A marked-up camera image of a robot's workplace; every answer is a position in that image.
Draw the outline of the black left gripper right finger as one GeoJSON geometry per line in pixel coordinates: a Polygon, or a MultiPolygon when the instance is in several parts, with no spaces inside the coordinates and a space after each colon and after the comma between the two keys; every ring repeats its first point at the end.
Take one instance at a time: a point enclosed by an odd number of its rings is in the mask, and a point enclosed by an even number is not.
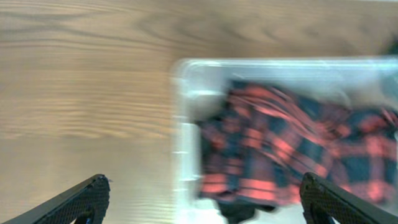
{"type": "Polygon", "coordinates": [[[307,224],[397,224],[397,217],[307,172],[300,186],[307,224]]]}

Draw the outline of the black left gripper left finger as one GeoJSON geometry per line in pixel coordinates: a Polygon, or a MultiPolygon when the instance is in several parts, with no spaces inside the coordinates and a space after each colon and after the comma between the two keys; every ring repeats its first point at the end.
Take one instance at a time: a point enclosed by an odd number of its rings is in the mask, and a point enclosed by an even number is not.
{"type": "Polygon", "coordinates": [[[110,191],[108,178],[96,174],[4,224],[102,224],[110,191]]]}

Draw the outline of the red navy plaid shirt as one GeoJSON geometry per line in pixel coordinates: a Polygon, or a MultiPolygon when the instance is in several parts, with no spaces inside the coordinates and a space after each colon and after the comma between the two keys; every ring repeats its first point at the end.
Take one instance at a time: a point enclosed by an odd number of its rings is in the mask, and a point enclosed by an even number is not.
{"type": "Polygon", "coordinates": [[[397,113],[390,108],[351,109],[233,81],[221,112],[200,127],[201,197],[297,203],[307,172],[372,203],[395,194],[397,113]]]}

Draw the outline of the black garment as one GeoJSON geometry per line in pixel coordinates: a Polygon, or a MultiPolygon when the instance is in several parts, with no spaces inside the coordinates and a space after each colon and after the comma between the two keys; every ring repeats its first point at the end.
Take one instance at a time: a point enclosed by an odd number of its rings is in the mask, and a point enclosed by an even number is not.
{"type": "Polygon", "coordinates": [[[263,212],[274,212],[276,207],[271,205],[261,205],[251,202],[237,200],[231,203],[218,202],[218,210],[227,220],[228,224],[240,224],[252,219],[257,210],[263,212]]]}

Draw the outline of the dark green garment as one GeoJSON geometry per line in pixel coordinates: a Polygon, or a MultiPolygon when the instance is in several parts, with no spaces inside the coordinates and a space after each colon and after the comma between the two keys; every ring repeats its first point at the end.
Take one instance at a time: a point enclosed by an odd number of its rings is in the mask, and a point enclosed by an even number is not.
{"type": "Polygon", "coordinates": [[[395,39],[391,42],[391,44],[386,48],[383,53],[384,55],[398,55],[398,40],[395,39]]]}

